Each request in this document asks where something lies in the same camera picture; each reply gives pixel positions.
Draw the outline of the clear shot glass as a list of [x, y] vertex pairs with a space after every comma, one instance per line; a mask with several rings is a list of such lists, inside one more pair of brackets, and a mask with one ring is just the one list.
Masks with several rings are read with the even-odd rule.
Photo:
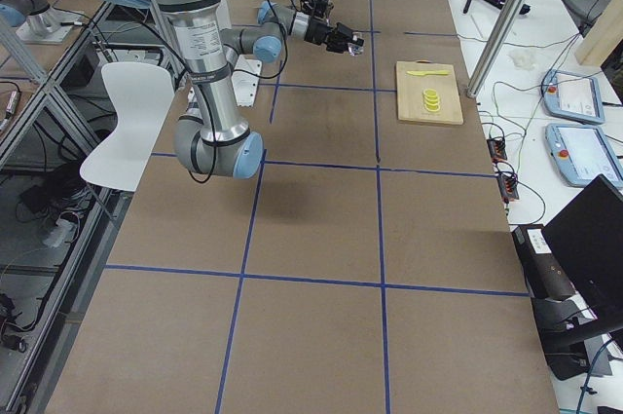
[[347, 43], [347, 50], [351, 56], [360, 56], [364, 51], [364, 39], [358, 34], [353, 34]]

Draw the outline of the wooden cutting board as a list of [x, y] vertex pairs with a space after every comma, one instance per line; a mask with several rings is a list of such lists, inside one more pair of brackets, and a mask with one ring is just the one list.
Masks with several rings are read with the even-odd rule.
[[399, 121], [463, 124], [456, 74], [450, 64], [397, 61], [395, 75]]

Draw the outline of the yellow plastic knife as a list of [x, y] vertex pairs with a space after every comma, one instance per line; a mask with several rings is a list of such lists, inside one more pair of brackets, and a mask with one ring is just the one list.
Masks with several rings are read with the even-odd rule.
[[407, 70], [406, 74], [409, 76], [417, 76], [417, 77], [424, 77], [424, 76], [449, 76], [450, 75], [450, 71], [449, 70]]

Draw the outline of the lemon slices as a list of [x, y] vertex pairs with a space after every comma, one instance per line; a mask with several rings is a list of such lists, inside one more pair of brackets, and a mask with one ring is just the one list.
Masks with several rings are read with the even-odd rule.
[[426, 88], [422, 91], [422, 103], [427, 112], [437, 113], [441, 109], [441, 96], [436, 90]]

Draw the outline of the crumpled white tissue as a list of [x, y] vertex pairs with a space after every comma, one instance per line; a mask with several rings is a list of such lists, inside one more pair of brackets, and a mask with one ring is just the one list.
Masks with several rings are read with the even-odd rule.
[[533, 51], [526, 49], [515, 49], [508, 53], [514, 66], [522, 70], [533, 70], [536, 67], [536, 57]]

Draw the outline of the white chair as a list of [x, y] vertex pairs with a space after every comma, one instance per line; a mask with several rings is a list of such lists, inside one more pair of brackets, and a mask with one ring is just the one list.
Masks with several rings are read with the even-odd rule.
[[117, 125], [80, 167], [89, 184], [136, 190], [174, 99], [169, 72], [143, 62], [111, 62], [101, 68]]

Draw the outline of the upper teach pendant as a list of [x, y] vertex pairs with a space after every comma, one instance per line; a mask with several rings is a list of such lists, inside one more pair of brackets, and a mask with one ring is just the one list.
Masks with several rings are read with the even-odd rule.
[[594, 76], [550, 69], [541, 81], [546, 111], [554, 116], [580, 123], [605, 122], [599, 83]]

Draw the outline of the teach pendant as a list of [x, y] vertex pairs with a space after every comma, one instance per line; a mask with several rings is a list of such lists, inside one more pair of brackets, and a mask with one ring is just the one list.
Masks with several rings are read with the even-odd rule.
[[605, 122], [599, 83], [594, 76], [550, 69], [541, 81], [546, 111], [554, 116], [580, 123]]
[[585, 187], [602, 175], [614, 187], [622, 188], [622, 165], [600, 127], [552, 123], [545, 128], [545, 140], [570, 186]]

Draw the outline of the lower teach pendant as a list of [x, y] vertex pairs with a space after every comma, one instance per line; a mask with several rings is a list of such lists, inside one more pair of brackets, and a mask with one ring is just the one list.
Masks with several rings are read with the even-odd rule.
[[570, 186], [585, 187], [602, 175], [614, 187], [622, 188], [622, 165], [600, 127], [552, 123], [545, 128], [545, 140]]

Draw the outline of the black laptop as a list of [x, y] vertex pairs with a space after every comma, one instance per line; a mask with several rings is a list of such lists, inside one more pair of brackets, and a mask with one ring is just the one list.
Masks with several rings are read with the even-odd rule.
[[622, 308], [622, 193], [604, 175], [553, 217], [543, 236], [592, 307]]

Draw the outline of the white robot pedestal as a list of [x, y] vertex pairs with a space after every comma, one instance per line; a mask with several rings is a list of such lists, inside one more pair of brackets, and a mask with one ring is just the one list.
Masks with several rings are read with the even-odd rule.
[[209, 88], [203, 85], [202, 88], [206, 90], [208, 96], [213, 97], [214, 107], [252, 106], [259, 85], [262, 62], [237, 53], [226, 56], [225, 60], [234, 71], [230, 77], [232, 88], [228, 90], [223, 83], [213, 84]]

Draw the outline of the aluminium frame post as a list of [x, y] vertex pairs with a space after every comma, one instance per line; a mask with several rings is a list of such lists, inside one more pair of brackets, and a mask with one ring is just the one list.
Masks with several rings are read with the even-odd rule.
[[473, 74], [466, 88], [466, 95], [475, 98], [493, 69], [495, 60], [509, 34], [512, 25], [519, 15], [525, 0], [507, 0], [495, 22], [490, 38], [478, 59]]

